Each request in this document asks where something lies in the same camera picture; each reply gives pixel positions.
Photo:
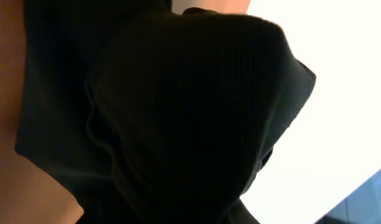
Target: black cloth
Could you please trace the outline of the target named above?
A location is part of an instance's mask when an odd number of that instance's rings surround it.
[[[239,196],[312,92],[277,25],[170,8],[25,1],[16,151],[83,223],[256,223]]]

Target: black fabric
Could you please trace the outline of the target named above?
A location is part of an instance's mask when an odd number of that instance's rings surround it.
[[[25,1],[16,151],[81,223],[257,223],[238,198],[313,89],[278,26],[170,8]]]

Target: orange-brown background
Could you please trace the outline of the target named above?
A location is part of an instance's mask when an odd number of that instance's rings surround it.
[[[244,13],[250,0],[174,0],[174,11],[203,7]],[[82,214],[54,179],[14,152],[24,74],[22,0],[0,0],[0,224],[71,224]]]

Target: bright white background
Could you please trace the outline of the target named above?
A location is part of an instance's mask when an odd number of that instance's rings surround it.
[[[242,200],[262,224],[311,224],[381,168],[381,0],[252,0],[315,90]]]

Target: dark object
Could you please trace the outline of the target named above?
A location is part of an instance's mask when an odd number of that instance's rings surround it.
[[[167,1],[25,1],[25,15],[16,151],[82,223],[257,223],[239,196],[315,82],[277,25]]]

